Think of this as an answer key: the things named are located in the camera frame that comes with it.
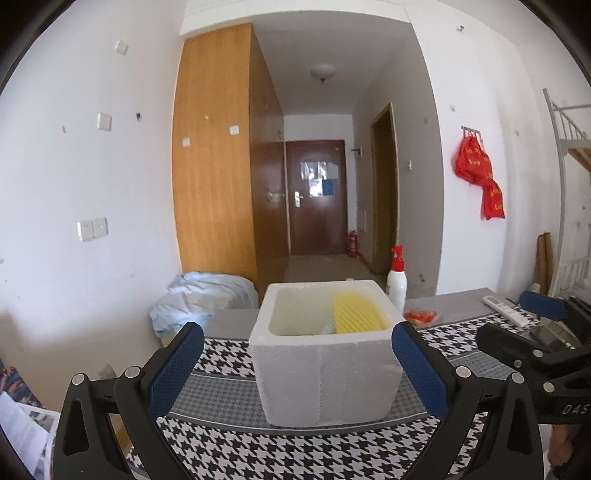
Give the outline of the person's right hand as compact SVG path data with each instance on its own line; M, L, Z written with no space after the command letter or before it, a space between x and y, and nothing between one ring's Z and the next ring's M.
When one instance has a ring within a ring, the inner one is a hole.
M548 451L548 460L552 467L563 466L572 455L572 437L576 434L573 425L553 425Z

